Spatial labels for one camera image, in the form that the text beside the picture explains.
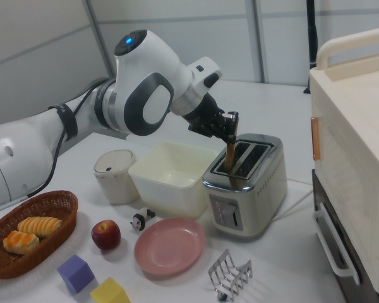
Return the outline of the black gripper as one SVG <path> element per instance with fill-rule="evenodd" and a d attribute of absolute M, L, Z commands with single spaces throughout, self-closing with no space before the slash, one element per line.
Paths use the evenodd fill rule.
<path fill-rule="evenodd" d="M 189 123 L 188 129 L 192 132 L 209 138 L 215 136 L 225 143 L 235 144 L 239 113 L 224 113 L 210 94 L 206 94 L 196 109 L 182 118 Z"/>

